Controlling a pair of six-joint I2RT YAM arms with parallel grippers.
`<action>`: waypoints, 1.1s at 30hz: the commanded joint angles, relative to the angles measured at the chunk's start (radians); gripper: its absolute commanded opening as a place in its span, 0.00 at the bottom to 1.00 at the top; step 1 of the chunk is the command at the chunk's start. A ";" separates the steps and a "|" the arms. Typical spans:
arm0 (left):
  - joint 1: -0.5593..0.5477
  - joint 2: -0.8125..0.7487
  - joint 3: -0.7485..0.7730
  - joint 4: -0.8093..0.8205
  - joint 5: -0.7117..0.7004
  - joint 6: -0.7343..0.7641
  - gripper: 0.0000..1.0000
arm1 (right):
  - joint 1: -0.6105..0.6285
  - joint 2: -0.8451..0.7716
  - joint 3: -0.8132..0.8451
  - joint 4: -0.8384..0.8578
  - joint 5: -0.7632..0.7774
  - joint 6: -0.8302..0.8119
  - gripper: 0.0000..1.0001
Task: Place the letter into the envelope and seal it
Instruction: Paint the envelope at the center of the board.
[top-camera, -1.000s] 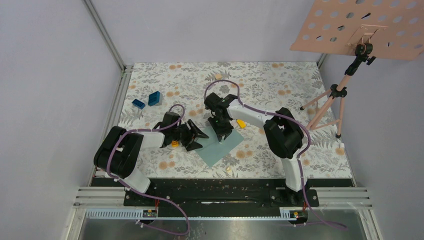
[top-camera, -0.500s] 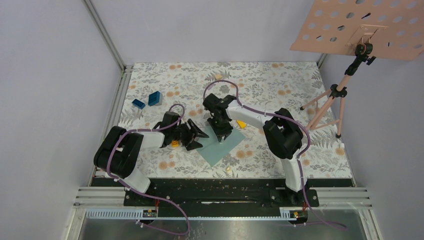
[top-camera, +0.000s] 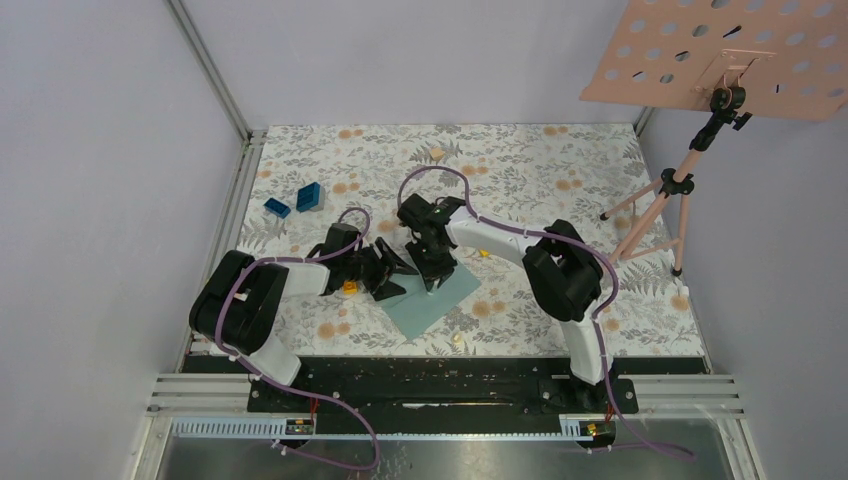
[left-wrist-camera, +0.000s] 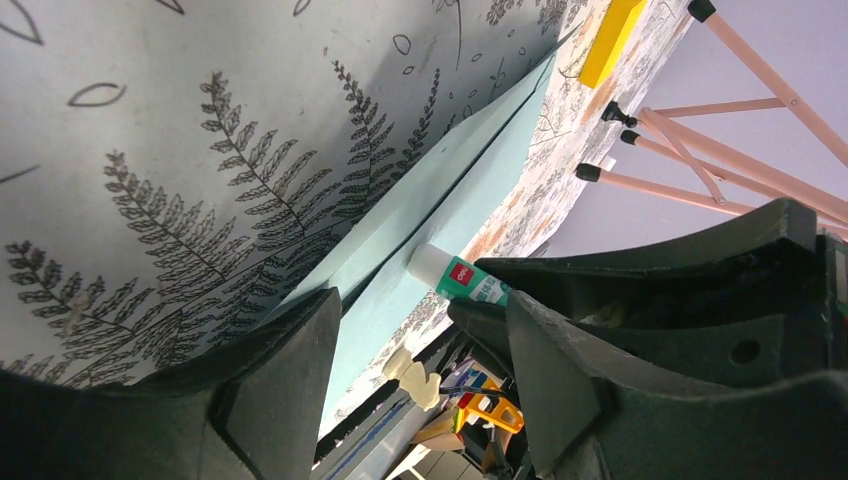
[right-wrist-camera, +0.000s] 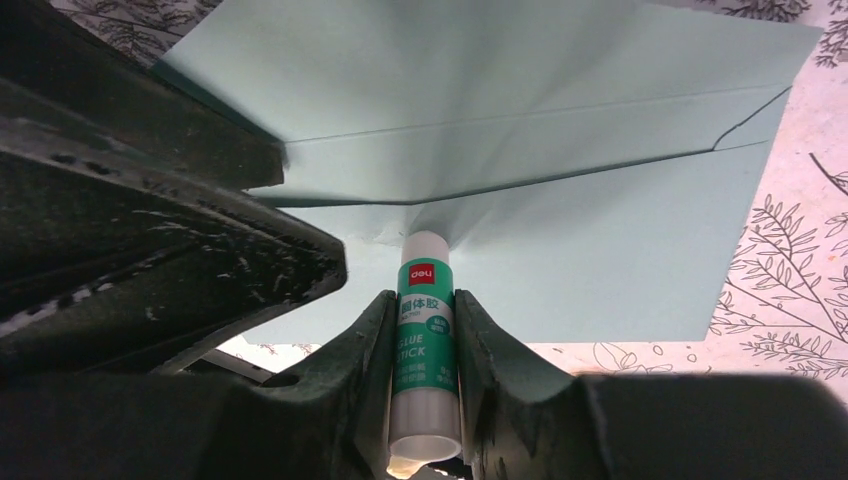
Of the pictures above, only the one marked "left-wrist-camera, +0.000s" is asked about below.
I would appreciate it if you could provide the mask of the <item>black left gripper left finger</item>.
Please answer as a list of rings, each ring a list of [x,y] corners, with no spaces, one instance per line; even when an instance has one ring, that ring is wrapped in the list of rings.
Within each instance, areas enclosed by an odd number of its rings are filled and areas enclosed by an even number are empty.
[[[342,316],[336,289],[129,386],[1,376],[5,479],[306,479]]]

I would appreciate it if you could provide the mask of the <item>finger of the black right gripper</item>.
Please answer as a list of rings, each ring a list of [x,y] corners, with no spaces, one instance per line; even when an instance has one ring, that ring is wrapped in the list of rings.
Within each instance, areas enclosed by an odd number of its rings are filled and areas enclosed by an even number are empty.
[[[447,309],[451,321],[475,343],[477,361],[501,378],[513,378],[506,309],[503,306],[451,300]]]

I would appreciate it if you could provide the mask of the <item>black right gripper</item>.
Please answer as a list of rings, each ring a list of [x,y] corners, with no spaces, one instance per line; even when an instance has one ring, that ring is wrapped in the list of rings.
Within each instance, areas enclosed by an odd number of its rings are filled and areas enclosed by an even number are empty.
[[[816,220],[783,198],[652,245],[475,264],[639,359],[764,386],[847,368],[847,245]]]

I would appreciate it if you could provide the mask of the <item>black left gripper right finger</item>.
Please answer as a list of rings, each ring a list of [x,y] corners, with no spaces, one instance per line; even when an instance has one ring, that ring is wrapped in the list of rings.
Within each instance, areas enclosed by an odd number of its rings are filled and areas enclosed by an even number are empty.
[[[843,479],[847,375],[734,389],[631,355],[522,292],[506,307],[529,453],[546,479]]]

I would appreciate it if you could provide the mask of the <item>green white glue stick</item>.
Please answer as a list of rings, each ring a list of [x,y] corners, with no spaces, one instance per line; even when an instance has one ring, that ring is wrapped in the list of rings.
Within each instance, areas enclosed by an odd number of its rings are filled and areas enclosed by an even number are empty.
[[[503,281],[431,244],[420,245],[413,251],[407,269],[445,299],[507,304],[509,287]]]

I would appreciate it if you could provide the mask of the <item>teal paper envelope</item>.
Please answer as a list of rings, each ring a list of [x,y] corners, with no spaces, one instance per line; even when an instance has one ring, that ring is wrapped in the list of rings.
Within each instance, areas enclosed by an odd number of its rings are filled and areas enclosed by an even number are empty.
[[[545,99],[549,56],[493,103],[453,127],[274,308],[337,288],[343,314],[319,433],[370,396],[407,342],[406,318],[428,292],[407,270],[430,244],[455,256],[518,183]]]

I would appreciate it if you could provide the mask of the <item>white glue stick cap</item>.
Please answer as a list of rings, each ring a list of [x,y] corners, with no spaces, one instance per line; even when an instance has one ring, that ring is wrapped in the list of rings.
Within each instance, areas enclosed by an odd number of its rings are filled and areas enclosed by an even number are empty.
[[[605,156],[600,162],[599,167],[605,171],[611,171],[617,163],[617,160],[611,156]]]

